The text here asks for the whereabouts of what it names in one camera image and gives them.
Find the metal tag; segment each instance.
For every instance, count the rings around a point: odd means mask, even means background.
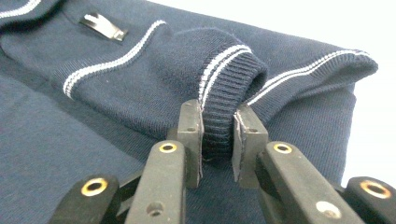
[[[128,33],[127,30],[121,30],[119,27],[111,23],[111,21],[96,12],[85,15],[80,22],[109,39],[122,41]]]

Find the white surface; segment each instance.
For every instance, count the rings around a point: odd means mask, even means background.
[[[379,70],[356,85],[358,102],[343,185],[352,176],[367,175],[396,188],[396,16],[392,1],[152,1],[369,52]]]

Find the blue garment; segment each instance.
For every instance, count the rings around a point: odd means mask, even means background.
[[[79,23],[92,12],[129,34]],[[236,108],[340,182],[353,86],[377,69],[360,50],[144,1],[2,1],[0,46],[0,223],[46,222],[83,177],[141,169],[190,99],[214,160],[188,191],[188,223],[262,222],[256,192],[233,182]]]

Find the navy blue fabric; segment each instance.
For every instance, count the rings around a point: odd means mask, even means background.
[[[22,3],[0,6],[1,13]],[[91,12],[130,33],[118,42],[78,23]],[[72,99],[64,96],[70,76],[130,53],[153,24],[134,57],[83,76]],[[231,59],[205,101],[204,156],[216,159],[204,165],[200,188],[188,191],[188,223],[263,221],[256,192],[233,182],[233,113],[279,74],[343,49],[144,1],[42,1],[0,19],[0,223],[46,222],[86,175],[123,180],[142,168],[151,146],[177,126],[180,105],[199,98],[205,69],[232,46],[244,47],[216,64]],[[339,182],[353,84],[376,68],[366,53],[350,50],[276,83],[252,108],[273,140],[291,142]]]

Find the white stripe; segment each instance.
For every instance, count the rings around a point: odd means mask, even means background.
[[[148,40],[150,35],[154,32],[154,30],[161,24],[165,24],[165,23],[166,23],[165,21],[155,21],[149,27],[149,29],[147,30],[147,32],[143,36],[143,38],[130,51],[128,51],[128,53],[126,53],[124,56],[118,58],[117,60],[108,62],[108,63],[99,63],[99,64],[92,65],[89,67],[78,69],[76,72],[71,74],[67,78],[67,80],[64,82],[64,94],[66,94],[70,99],[72,99],[71,92],[73,90],[73,87],[83,77],[85,77],[91,73],[95,73],[95,72],[99,72],[102,70],[106,70],[109,68],[123,65],[123,64],[127,63],[128,61],[130,61],[143,48],[146,41]]]
[[[229,57],[226,61],[224,61],[223,63],[221,63],[219,65],[219,67],[216,69],[216,71],[213,73],[212,77],[210,77],[209,82],[207,83],[207,87],[205,89],[205,93],[204,93],[204,97],[203,97],[203,101],[202,101],[202,111],[205,110],[205,103],[206,103],[206,99],[207,96],[210,93],[210,90],[212,89],[213,84],[215,84],[216,79],[219,76],[219,73],[221,72],[221,70],[227,66],[227,64],[232,61],[234,58],[236,58],[238,55],[243,54],[243,53],[251,53],[250,49],[242,49],[237,51],[234,55],[232,55],[231,57]]]
[[[294,69],[290,70],[288,72],[282,73],[280,75],[277,75],[276,77],[273,77],[272,79],[268,80],[265,85],[262,87],[261,90],[259,90],[259,95],[255,96],[253,99],[251,99],[247,104],[248,105],[253,105],[257,101],[259,101],[264,95],[266,95],[269,91],[273,90],[275,87],[279,86],[283,82],[293,78],[293,77],[302,77],[302,76],[308,76],[315,72],[317,69],[319,69],[323,64],[327,63],[333,58],[336,58],[340,55],[344,54],[354,54],[354,55],[363,55],[366,57],[370,57],[368,53],[365,52],[357,52],[355,50],[339,50],[334,53],[328,54],[319,60],[315,61],[314,63],[309,64],[306,67],[299,68],[299,69]]]
[[[212,59],[210,64],[205,69],[203,75],[201,76],[201,82],[199,84],[199,98],[198,98],[199,102],[202,102],[202,99],[204,97],[206,82],[210,74],[212,73],[213,69],[215,69],[215,66],[218,65],[218,63],[220,63],[221,61],[223,61],[226,57],[230,56],[232,53],[240,49],[250,49],[250,48],[245,45],[235,45],[227,48],[222,53],[218,54],[218,56],[216,56],[214,59]]]
[[[23,7],[19,7],[17,9],[10,11],[0,12],[0,19],[27,14],[33,9],[35,9],[35,7],[37,7],[38,4],[40,4],[40,2],[41,0],[29,0],[29,2],[26,3],[26,5],[24,5]]]

